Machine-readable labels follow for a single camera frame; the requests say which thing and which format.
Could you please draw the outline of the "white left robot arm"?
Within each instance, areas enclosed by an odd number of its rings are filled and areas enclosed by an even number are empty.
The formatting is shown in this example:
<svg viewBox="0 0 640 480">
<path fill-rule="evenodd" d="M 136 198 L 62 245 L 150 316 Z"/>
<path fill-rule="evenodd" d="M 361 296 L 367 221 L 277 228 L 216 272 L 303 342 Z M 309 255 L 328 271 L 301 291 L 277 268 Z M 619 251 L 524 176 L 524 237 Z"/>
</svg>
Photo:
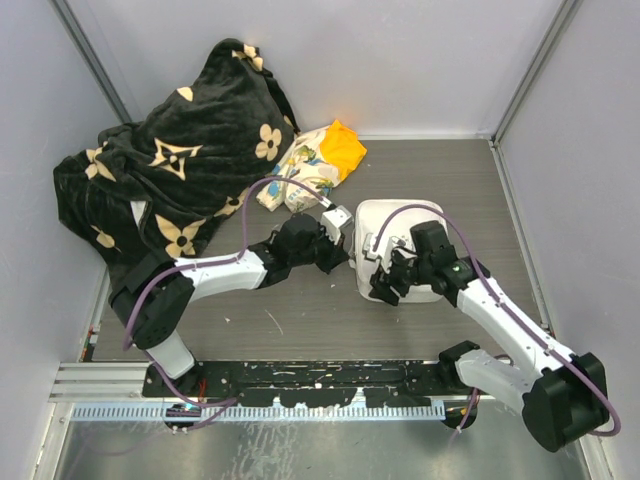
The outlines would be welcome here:
<svg viewBox="0 0 640 480">
<path fill-rule="evenodd" d="M 147 255 L 109 296 L 109 305 L 135 346 L 148 353 L 178 396 L 200 384 L 196 360 L 177 333 L 187 306 L 203 297 L 257 290 L 286 280 L 292 269 L 315 265 L 330 273 L 349 258 L 345 229 L 352 215 L 342 207 L 319 219 L 298 213 L 262 242 L 240 253 L 199 259 Z"/>
</svg>

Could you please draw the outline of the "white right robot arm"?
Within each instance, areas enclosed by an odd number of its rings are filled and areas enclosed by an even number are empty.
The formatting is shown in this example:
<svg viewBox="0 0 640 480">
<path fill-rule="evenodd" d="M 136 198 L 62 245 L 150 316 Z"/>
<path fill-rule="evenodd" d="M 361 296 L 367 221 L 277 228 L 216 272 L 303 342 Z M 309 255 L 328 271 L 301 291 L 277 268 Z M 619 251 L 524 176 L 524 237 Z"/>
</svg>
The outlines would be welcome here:
<svg viewBox="0 0 640 480">
<path fill-rule="evenodd" d="M 409 233 L 410 247 L 400 238 L 366 236 L 363 255 L 377 264 L 373 297 L 397 305 L 411 287 L 428 286 L 478 323 L 511 360 L 460 342 L 439 354 L 444 390 L 459 394 L 470 387 L 493 396 L 520 413 L 534 440 L 550 452 L 610 420 L 605 369 L 595 355 L 578 356 L 542 330 L 477 259 L 457 254 L 441 223 L 422 222 Z"/>
</svg>

